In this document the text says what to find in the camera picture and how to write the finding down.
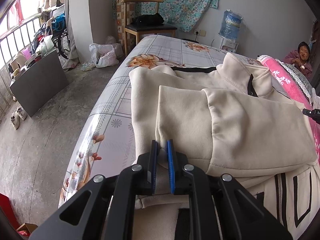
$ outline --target pair of shoes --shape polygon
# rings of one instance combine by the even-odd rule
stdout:
[[[20,125],[20,119],[22,119],[24,121],[26,119],[26,117],[27,117],[27,113],[22,108],[22,106],[17,107],[17,110],[11,114],[12,126],[17,130]]]

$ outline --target electrical outlet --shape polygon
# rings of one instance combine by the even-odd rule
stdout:
[[[200,30],[200,32],[199,32],[199,35],[200,35],[200,36],[205,36],[205,34],[206,34],[206,31],[205,31],[205,30]]]

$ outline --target wall socket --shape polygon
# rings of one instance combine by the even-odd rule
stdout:
[[[205,30],[197,30],[197,29],[193,29],[193,34],[196,35],[196,32],[198,32],[199,36],[205,36],[206,31]]]

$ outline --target silver screw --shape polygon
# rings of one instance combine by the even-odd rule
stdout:
[[[193,169],[195,168],[193,165],[191,164],[186,164],[183,167],[186,171],[193,171]]]
[[[224,181],[231,181],[232,180],[232,176],[230,174],[223,174],[222,175],[222,179]]]
[[[142,166],[140,164],[135,164],[135,165],[132,165],[131,169],[133,171],[141,171]]]
[[[96,183],[99,183],[101,181],[103,181],[103,176],[102,175],[96,175],[93,177],[93,181]]]

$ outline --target purple coat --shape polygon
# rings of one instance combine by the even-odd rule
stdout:
[[[297,50],[291,51],[285,58],[282,60],[284,63],[292,64],[292,60],[300,58],[300,55]],[[300,72],[308,79],[311,79],[312,76],[312,67],[309,62],[304,64],[304,69],[296,66],[296,69],[300,70]]]

